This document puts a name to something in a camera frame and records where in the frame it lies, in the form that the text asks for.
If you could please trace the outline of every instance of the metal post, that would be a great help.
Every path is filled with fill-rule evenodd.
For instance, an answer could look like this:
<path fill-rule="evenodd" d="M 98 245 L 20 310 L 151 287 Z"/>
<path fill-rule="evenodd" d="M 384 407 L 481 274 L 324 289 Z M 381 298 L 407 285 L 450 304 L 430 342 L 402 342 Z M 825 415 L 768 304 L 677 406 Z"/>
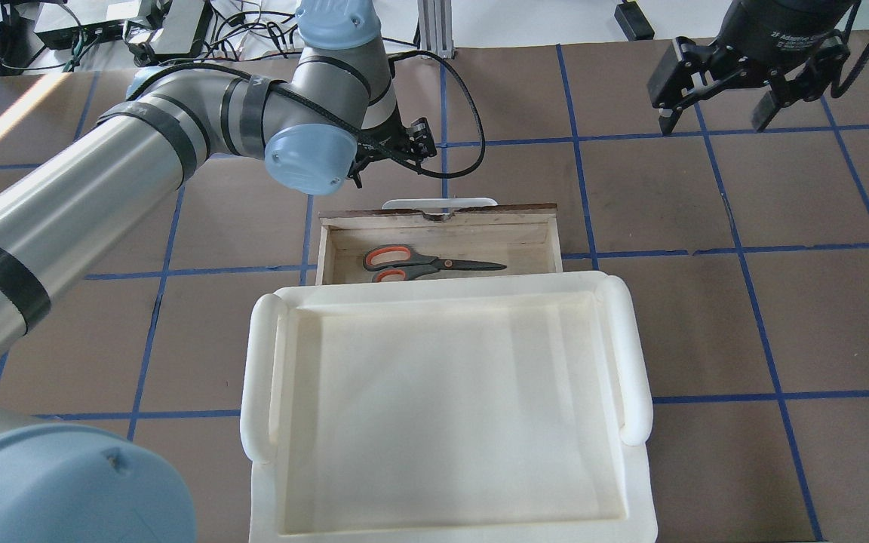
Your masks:
<path fill-rule="evenodd" d="M 418 32 L 421 49 L 441 58 L 455 58 L 451 35 L 451 0 L 418 0 Z"/>

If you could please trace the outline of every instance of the white tray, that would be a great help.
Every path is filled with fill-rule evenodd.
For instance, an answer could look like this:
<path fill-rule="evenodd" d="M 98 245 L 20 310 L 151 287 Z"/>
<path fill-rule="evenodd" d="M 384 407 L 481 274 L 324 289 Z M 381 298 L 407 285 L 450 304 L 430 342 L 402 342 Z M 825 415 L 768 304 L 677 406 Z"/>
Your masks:
<path fill-rule="evenodd" d="M 656 540 L 652 399 L 598 271 L 266 295 L 241 439 L 250 540 Z"/>

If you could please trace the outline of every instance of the robotic arm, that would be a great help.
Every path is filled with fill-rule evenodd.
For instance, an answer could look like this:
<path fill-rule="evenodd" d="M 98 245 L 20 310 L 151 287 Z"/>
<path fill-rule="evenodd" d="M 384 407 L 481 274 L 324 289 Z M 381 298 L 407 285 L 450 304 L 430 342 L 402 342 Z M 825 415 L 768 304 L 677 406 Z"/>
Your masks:
<path fill-rule="evenodd" d="M 291 82 L 207 64 L 141 72 L 127 102 L 0 195 L 0 355 L 214 152 L 262 159 L 308 195 L 360 185 L 384 158 L 443 175 L 420 167 L 437 152 L 427 121 L 401 126 L 371 0 L 304 0 L 296 17 L 306 48 Z"/>
<path fill-rule="evenodd" d="M 753 111 L 757 131 L 782 108 L 820 99 L 828 86 L 834 86 L 832 96 L 840 97 L 869 57 L 867 45 L 847 80 L 839 82 L 859 5 L 860 0 L 734 0 L 711 44 L 675 38 L 648 85 L 662 133 L 672 133 L 687 107 L 726 89 L 769 86 Z M 836 30 L 848 11 L 847 29 Z M 803 71 L 787 79 L 801 65 Z"/>

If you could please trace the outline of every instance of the black plastic object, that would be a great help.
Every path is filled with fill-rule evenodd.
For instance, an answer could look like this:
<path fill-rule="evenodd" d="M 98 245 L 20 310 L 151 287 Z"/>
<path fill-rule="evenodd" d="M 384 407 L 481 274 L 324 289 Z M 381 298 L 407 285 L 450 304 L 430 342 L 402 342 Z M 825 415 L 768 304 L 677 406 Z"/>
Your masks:
<path fill-rule="evenodd" d="M 615 17 L 629 41 L 652 40 L 656 35 L 653 25 L 649 24 L 646 15 L 642 14 L 639 4 L 635 2 L 618 4 Z"/>

